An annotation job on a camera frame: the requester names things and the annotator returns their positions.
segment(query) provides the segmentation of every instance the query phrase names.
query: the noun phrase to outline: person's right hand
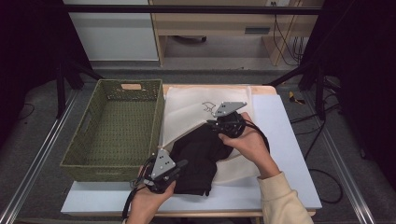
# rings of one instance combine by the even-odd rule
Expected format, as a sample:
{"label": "person's right hand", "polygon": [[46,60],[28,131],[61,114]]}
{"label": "person's right hand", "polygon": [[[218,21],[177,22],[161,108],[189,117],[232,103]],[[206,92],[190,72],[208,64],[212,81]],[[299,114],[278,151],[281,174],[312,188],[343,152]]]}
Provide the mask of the person's right hand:
{"label": "person's right hand", "polygon": [[[251,121],[248,113],[242,113],[242,118]],[[220,133],[219,138],[224,145],[236,148],[244,157],[254,162],[261,173],[260,178],[268,178],[280,173],[276,163],[270,156],[262,136],[256,130],[246,127],[241,136],[230,138]]]}

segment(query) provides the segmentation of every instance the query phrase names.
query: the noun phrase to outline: beige sleeve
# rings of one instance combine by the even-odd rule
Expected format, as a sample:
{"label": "beige sleeve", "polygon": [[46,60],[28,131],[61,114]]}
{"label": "beige sleeve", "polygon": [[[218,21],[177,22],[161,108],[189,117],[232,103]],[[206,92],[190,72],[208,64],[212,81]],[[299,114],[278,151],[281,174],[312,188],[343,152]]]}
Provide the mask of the beige sleeve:
{"label": "beige sleeve", "polygon": [[314,223],[292,190],[285,174],[258,179],[262,192],[262,213],[265,224]]}

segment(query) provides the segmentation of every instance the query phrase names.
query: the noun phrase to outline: person's left hand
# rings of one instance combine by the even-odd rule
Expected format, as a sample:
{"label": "person's left hand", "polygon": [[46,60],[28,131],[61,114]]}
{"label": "person's left hand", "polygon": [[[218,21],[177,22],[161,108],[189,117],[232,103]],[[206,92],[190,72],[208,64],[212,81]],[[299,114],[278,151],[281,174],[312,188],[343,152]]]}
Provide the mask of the person's left hand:
{"label": "person's left hand", "polygon": [[175,185],[176,181],[174,181],[163,194],[153,193],[145,188],[144,185],[139,186],[139,189],[143,189],[139,190],[131,201],[131,213],[128,217],[127,224],[150,223],[161,204],[173,195]]}

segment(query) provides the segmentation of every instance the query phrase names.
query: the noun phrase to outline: green basket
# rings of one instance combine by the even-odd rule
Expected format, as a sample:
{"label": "green basket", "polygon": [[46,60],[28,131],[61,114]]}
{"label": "green basket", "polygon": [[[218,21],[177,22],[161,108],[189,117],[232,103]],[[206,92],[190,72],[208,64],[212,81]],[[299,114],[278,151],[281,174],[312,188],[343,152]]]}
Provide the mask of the green basket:
{"label": "green basket", "polygon": [[161,80],[98,81],[61,168],[76,181],[130,181],[158,150]]}

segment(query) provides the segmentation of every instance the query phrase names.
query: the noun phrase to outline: black garment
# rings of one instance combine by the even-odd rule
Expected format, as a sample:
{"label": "black garment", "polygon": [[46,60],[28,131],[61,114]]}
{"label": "black garment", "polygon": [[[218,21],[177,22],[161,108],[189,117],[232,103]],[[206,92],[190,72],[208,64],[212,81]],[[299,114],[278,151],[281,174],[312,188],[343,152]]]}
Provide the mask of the black garment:
{"label": "black garment", "polygon": [[175,162],[187,160],[175,187],[176,194],[209,195],[218,170],[216,161],[226,159],[233,151],[225,146],[210,125],[203,126],[177,140],[170,157]]}

